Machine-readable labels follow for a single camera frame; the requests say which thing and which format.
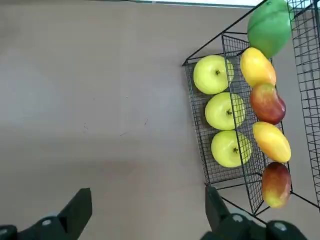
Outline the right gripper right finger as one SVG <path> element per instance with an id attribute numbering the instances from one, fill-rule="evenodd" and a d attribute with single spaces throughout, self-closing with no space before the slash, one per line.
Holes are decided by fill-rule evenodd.
<path id="1" fill-rule="evenodd" d="M 272 220 L 258 225 L 239 213 L 231 213 L 213 186 L 205 187 L 205 213 L 211 227 L 202 240 L 305 240 L 293 224 Z"/>

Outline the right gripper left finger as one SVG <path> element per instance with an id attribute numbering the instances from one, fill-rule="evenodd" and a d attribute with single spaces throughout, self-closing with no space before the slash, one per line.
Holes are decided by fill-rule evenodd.
<path id="1" fill-rule="evenodd" d="M 1 225 L 2 240 L 77 240 L 93 213 L 92 192 L 81 188 L 57 214 L 46 216 L 18 231 L 15 225 Z"/>

